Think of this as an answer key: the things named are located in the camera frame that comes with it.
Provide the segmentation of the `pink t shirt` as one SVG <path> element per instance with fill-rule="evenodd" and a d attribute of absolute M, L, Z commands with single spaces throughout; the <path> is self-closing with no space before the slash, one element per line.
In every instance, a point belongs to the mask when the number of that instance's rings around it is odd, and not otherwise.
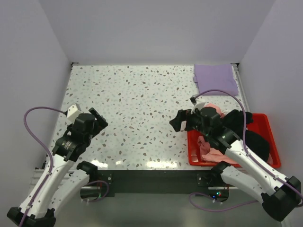
<path fill-rule="evenodd" d="M 225 154 L 228 148 L 232 147 L 232 143 L 239 140 L 239 136 L 231 129 L 223 125 L 223 129 L 213 136 L 204 136 L 204 140 L 210 144 L 211 148 L 218 150 L 221 154 Z"/>

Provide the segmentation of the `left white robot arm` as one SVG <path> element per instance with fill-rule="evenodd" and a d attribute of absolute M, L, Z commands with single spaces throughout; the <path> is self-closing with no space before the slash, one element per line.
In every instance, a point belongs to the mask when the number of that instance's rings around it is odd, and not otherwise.
<path fill-rule="evenodd" d="M 53 227 L 59 210 L 82 187 L 101 184 L 109 189 L 109 184 L 98 177 L 97 166 L 87 161 L 79 163 L 70 178 L 62 183 L 92 139 L 108 126 L 94 108 L 83 113 L 77 104 L 73 104 L 64 115 L 71 124 L 54 148 L 47 151 L 50 160 L 40 179 L 27 198 L 7 213 L 19 227 Z"/>

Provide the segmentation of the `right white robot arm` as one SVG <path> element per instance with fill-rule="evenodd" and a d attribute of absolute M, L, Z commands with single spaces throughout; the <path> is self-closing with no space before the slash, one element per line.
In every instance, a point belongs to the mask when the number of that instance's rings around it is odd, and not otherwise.
<path fill-rule="evenodd" d="M 258 157 L 235 132 L 222 124 L 212 107 L 179 110 L 169 123 L 176 132 L 182 122 L 186 131 L 196 130 L 221 153 L 236 161 L 246 170 L 242 173 L 226 162 L 212 168 L 211 181 L 237 187 L 257 200 L 265 212 L 276 221 L 283 221 L 302 201 L 301 182 L 295 176 L 287 177 Z"/>

